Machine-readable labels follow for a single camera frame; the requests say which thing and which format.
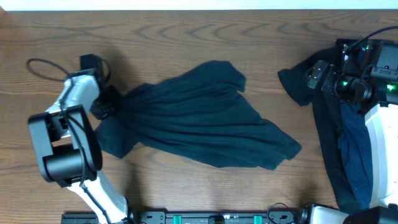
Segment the dark teal t-shirt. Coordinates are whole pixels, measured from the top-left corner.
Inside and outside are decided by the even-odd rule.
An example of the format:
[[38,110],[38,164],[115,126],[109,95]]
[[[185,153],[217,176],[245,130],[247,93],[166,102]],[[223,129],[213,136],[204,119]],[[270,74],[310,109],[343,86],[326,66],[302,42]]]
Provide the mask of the dark teal t-shirt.
[[205,62],[124,95],[95,129],[103,151],[126,156],[137,143],[214,167],[273,170],[301,145],[243,97],[246,78],[228,61]]

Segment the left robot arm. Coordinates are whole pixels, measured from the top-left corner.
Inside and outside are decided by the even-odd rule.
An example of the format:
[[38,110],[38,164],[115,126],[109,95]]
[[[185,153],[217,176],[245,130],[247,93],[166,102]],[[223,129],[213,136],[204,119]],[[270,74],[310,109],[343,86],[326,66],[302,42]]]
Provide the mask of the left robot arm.
[[81,197],[99,223],[131,223],[126,198],[102,171],[101,148],[88,121],[100,95],[97,71],[71,73],[63,86],[52,106],[28,120],[41,176]]

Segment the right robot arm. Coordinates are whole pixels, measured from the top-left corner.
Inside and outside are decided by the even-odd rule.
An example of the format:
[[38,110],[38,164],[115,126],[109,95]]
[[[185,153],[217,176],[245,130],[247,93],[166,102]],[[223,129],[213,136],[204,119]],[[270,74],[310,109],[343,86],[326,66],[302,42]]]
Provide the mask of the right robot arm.
[[319,60],[308,87],[336,100],[343,168],[360,212],[345,223],[397,223],[397,81],[370,64],[349,71]]

